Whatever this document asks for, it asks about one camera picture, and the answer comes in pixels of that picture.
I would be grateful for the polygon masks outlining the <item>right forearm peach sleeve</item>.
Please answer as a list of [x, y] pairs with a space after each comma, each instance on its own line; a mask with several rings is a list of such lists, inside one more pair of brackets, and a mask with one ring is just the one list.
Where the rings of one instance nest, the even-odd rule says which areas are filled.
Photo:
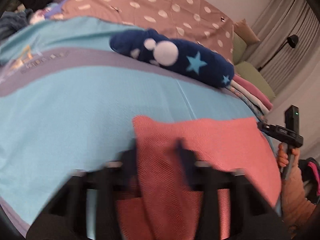
[[305, 197], [301, 170], [292, 166], [290, 177], [282, 184], [281, 207], [283, 220], [290, 230], [298, 230], [306, 224], [316, 205]]

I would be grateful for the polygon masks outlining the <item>right hand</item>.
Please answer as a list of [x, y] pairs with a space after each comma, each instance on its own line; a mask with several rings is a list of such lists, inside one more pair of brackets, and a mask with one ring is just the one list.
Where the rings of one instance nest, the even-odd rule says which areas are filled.
[[[298, 161], [300, 157], [300, 149], [294, 148], [291, 152], [292, 156], [295, 156], [294, 162], [292, 166], [298, 166]], [[278, 156], [277, 156], [277, 163], [279, 167], [287, 167], [289, 164], [289, 156], [284, 150], [284, 144], [280, 143], [278, 145]]]

